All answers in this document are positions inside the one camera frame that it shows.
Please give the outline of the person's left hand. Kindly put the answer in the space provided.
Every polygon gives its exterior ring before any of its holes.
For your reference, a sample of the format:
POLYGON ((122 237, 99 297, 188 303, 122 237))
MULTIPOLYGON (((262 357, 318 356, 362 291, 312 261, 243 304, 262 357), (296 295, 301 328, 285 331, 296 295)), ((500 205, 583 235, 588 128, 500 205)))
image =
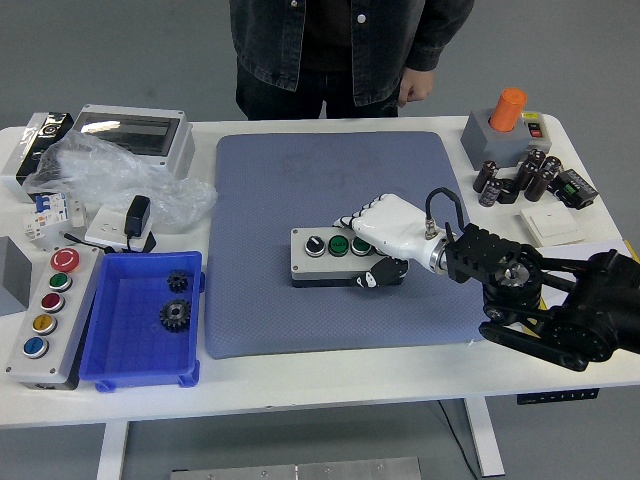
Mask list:
POLYGON ((425 100, 434 89, 435 72, 405 68, 400 81, 398 105, 425 100))

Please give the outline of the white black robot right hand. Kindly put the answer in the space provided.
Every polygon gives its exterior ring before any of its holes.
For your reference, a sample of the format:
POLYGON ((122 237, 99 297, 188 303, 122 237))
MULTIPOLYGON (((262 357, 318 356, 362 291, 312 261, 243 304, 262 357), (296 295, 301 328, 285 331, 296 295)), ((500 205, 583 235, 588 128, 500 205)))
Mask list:
POLYGON ((395 194, 383 194, 360 211, 334 222, 383 254, 365 273, 353 280, 363 288, 389 285, 403 277, 410 260, 438 275, 446 273, 445 231, 424 211, 395 194))

